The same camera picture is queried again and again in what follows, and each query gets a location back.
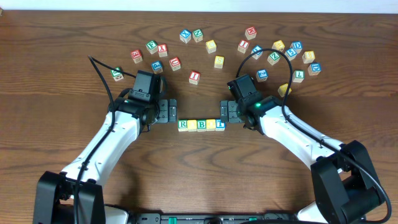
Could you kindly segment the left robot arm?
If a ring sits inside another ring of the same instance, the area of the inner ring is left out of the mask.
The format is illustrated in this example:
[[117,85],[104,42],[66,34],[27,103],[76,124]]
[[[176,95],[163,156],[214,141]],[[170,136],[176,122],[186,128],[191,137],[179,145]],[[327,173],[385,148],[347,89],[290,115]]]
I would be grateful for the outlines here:
[[155,123],[173,123],[175,99],[164,99],[165,77],[138,71],[133,87],[111,100],[100,130],[61,172],[45,172],[37,183],[34,223],[135,223],[135,216],[107,205],[103,187],[118,160]]

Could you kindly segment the green R letter block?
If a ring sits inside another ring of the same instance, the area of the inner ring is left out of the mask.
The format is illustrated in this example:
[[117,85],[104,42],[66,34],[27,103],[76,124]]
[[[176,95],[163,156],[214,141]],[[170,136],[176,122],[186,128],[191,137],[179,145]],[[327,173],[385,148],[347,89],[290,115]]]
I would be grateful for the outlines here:
[[178,120],[178,130],[180,132],[188,131],[188,124],[187,124],[187,120],[186,119]]

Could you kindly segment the blue T letter block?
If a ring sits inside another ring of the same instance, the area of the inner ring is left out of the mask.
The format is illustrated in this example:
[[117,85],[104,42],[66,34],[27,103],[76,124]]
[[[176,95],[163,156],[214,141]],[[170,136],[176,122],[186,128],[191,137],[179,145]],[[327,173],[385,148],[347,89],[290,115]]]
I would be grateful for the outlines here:
[[222,120],[216,120],[216,131],[224,131],[226,128],[226,123],[222,122]]

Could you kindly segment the yellow O letter block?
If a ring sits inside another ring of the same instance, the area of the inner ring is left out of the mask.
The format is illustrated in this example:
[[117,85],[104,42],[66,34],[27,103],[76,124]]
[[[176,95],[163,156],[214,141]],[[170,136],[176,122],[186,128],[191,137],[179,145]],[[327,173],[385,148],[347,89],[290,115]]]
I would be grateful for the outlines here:
[[206,131],[215,131],[215,130],[216,130],[216,119],[207,119]]

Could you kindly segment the green B letter block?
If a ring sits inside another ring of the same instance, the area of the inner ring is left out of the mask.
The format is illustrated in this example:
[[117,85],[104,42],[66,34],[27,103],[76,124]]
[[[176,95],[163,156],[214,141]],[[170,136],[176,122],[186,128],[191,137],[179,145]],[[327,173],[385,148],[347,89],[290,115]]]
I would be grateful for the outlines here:
[[206,131],[206,120],[205,119],[197,120],[197,131],[198,132]]

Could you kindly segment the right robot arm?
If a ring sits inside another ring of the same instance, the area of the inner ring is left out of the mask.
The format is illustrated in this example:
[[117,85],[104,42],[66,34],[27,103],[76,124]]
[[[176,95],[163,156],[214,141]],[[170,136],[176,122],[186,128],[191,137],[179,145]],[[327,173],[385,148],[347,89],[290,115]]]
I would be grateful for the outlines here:
[[234,99],[221,101],[221,120],[276,140],[311,171],[315,201],[290,216],[294,223],[366,223],[387,202],[367,149],[344,144],[298,119],[278,98],[264,98],[244,75],[228,82]]

